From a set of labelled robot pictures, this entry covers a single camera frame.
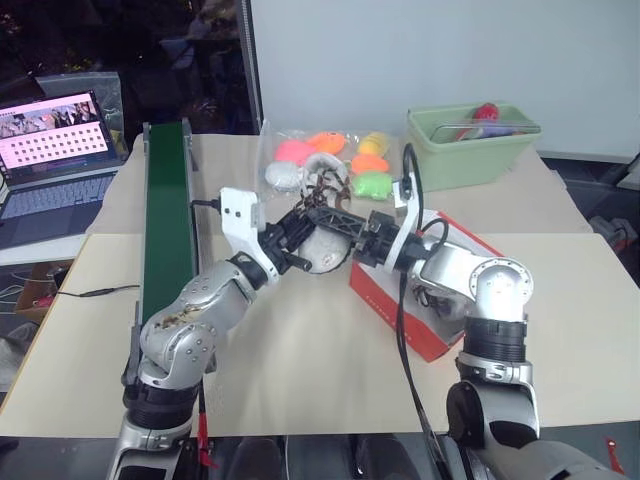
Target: green plastic bin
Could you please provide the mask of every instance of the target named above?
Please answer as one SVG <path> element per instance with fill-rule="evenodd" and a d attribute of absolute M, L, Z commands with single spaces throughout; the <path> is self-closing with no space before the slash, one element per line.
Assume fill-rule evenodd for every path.
<path fill-rule="evenodd" d="M 494 103 L 500 109 L 501 122 L 533 126 L 537 133 L 451 142 L 456 132 L 449 130 L 450 138 L 443 138 L 442 125 L 470 119 L 481 104 L 409 110 L 407 141 L 413 144 L 418 157 L 425 192 L 492 182 L 541 135 L 540 127 L 518 108 Z M 436 130 L 438 139 L 434 140 Z"/>

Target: cardboard box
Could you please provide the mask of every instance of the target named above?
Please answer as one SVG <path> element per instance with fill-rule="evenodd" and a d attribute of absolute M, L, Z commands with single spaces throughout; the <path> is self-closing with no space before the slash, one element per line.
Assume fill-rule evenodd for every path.
<path fill-rule="evenodd" d="M 436 217 L 449 222 L 449 242 L 465 247 L 477 255 L 503 256 L 445 214 L 433 210 L 424 211 L 425 224 Z M 428 233 L 438 237 L 442 234 L 442 225 L 436 224 Z M 399 281 L 399 272 L 389 274 L 382 269 L 382 265 L 372 268 L 353 262 L 349 285 L 395 329 Z M 417 301 L 410 288 L 407 288 L 405 295 L 404 311 L 407 343 L 427 362 L 444 355 L 462 337 L 464 320 L 440 319 L 433 309 L 424 307 Z"/>
<path fill-rule="evenodd" d="M 57 292 L 53 278 L 47 274 L 53 271 L 57 267 L 68 268 L 73 261 L 61 261 L 61 262 L 42 262 L 36 263 L 31 270 L 29 278 L 34 280 L 47 280 L 45 282 L 33 282 L 26 281 L 24 283 L 24 290 L 20 294 L 14 312 L 17 315 L 24 315 L 29 320 L 40 324 L 44 319 L 44 316 L 49 311 L 49 307 L 35 307 L 33 302 L 47 296 L 53 296 Z"/>

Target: white wall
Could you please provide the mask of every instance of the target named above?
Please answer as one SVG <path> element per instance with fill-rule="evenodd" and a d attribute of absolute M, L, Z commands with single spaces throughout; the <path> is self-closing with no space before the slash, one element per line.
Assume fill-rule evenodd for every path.
<path fill-rule="evenodd" d="M 252 8 L 264 113 L 276 126 L 400 133 L 411 106 L 503 99 L 542 125 L 539 150 L 624 161 L 640 148 L 638 0 Z"/>

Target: laptop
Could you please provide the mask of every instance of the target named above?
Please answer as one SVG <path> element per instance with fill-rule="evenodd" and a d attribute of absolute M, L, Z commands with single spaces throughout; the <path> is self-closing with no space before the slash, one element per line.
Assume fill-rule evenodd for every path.
<path fill-rule="evenodd" d="M 0 108 L 0 248 L 84 233 L 122 163 L 92 91 Z"/>

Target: laptop keyboard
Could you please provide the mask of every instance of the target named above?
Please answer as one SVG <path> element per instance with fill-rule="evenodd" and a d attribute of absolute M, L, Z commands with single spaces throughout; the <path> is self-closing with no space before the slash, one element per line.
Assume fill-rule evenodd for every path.
<path fill-rule="evenodd" d="M 75 182 L 16 192 L 9 197 L 2 219 L 30 215 L 101 201 L 113 176 L 81 179 Z"/>

